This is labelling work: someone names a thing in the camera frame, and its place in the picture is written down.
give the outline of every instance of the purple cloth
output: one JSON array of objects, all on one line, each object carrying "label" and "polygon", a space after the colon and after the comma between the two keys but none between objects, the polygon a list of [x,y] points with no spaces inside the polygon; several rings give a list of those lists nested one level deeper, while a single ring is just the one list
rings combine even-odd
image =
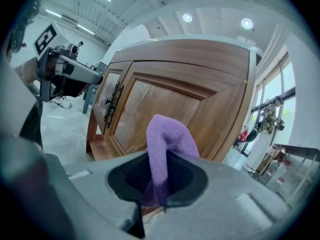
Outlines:
[{"label": "purple cloth", "polygon": [[145,206],[164,206],[169,196],[167,150],[199,157],[195,140],[182,123],[155,114],[146,130],[151,181],[142,195]]}]

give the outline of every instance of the white wall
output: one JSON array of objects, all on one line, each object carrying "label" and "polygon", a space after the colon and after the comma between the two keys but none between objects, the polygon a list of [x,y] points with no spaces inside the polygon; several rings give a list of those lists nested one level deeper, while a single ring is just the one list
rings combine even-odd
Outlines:
[{"label": "white wall", "polygon": [[109,65],[117,49],[146,39],[150,39],[150,35],[144,25],[141,24],[135,28],[127,26],[113,41],[112,45],[104,55],[102,62],[106,65]]},{"label": "white wall", "polygon": [[292,62],[296,96],[289,145],[320,149],[320,61],[293,34],[288,36],[285,45]]},{"label": "white wall", "polygon": [[[31,59],[36,56],[33,48],[33,43],[39,37],[45,28],[51,24],[52,19],[49,19],[44,16],[36,16],[34,22],[26,28],[24,35],[24,42],[26,43],[26,48],[21,48],[18,53],[14,53],[11,59],[11,65],[13,67],[20,65],[21,63]],[[91,40],[90,38],[80,34],[77,30],[69,29],[65,26],[62,26],[58,21],[58,24],[62,34],[74,44],[78,44],[80,41],[83,41],[83,46],[80,48],[77,61],[82,64],[88,63],[89,65],[94,64],[100,61],[105,53],[107,48],[102,44],[99,44],[96,41]]]}]

